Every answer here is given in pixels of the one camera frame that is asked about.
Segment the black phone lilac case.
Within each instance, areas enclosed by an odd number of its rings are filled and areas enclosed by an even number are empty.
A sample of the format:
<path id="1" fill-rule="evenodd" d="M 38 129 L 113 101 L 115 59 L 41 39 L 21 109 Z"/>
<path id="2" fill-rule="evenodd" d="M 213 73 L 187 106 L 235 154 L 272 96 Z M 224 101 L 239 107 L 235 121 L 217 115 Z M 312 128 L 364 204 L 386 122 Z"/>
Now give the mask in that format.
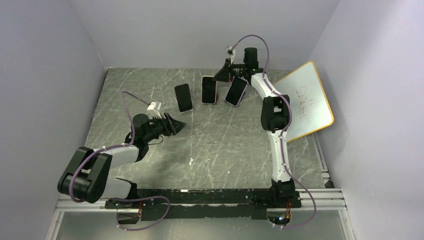
<path id="1" fill-rule="evenodd" d="M 237 107 L 245 94 L 248 82 L 240 77 L 235 77 L 228 89 L 224 101 L 233 107 Z"/>

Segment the black phone pink case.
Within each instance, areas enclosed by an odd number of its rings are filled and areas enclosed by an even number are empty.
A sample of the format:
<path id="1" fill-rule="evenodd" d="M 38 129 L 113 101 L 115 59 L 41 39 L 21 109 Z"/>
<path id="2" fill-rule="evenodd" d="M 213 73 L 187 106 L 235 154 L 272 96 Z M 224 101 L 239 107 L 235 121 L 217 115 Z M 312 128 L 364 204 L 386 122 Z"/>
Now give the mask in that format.
<path id="1" fill-rule="evenodd" d="M 217 82 L 212 76 L 203 76 L 201 79 L 201 102 L 206 105 L 214 105 Z"/>

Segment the black phone grey case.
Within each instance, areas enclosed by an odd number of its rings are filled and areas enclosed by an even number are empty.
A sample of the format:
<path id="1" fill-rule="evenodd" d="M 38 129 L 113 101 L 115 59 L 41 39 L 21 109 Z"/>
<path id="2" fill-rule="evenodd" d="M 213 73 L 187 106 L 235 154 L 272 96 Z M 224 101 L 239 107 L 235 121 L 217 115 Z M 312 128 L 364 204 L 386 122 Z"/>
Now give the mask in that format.
<path id="1" fill-rule="evenodd" d="M 175 86 L 174 91 L 179 112 L 184 112 L 193 109 L 191 91 L 188 83 Z"/>

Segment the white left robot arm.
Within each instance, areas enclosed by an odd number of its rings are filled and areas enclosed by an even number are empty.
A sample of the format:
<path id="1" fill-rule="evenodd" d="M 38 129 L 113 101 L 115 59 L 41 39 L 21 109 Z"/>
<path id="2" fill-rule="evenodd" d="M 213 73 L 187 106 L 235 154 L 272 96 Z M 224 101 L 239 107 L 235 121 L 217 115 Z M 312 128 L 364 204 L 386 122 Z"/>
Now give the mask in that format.
<path id="1" fill-rule="evenodd" d="M 132 123 L 134 129 L 122 144 L 98 149 L 79 147 L 58 181 L 58 192 L 74 196 L 77 202 L 93 204 L 102 199 L 118 199 L 124 207 L 134 207 L 139 200 L 136 183 L 110 177 L 110 169 L 141 161 L 151 141 L 175 136 L 187 124 L 168 113 L 153 118 L 140 113 L 132 118 Z"/>

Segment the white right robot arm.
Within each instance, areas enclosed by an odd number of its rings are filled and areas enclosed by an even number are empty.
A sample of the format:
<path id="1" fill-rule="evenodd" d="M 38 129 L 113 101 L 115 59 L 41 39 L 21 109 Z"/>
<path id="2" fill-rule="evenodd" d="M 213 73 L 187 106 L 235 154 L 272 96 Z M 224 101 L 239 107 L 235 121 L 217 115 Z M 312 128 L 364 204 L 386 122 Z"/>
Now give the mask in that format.
<path id="1" fill-rule="evenodd" d="M 272 86 L 266 71 L 259 67 L 258 50 L 244 49 L 243 62 L 234 63 L 235 49 L 226 50 L 229 57 L 212 78 L 216 82 L 230 83 L 224 101 L 233 107 L 240 104 L 248 86 L 252 86 L 262 99 L 260 123 L 271 146 L 272 177 L 270 202 L 282 207 L 296 193 L 295 181 L 287 161 L 287 129 L 291 123 L 290 98 Z"/>

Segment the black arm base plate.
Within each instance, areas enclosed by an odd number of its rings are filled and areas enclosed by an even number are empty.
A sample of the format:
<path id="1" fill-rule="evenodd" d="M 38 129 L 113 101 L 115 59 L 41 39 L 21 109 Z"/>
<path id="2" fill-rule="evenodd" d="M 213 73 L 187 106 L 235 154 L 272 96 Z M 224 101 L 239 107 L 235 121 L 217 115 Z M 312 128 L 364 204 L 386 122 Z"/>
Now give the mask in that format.
<path id="1" fill-rule="evenodd" d="M 251 218 L 268 220 L 269 209 L 300 208 L 296 190 L 270 188 L 138 189 L 134 202 L 109 199 L 104 207 L 141 212 L 140 221 L 165 219 Z"/>

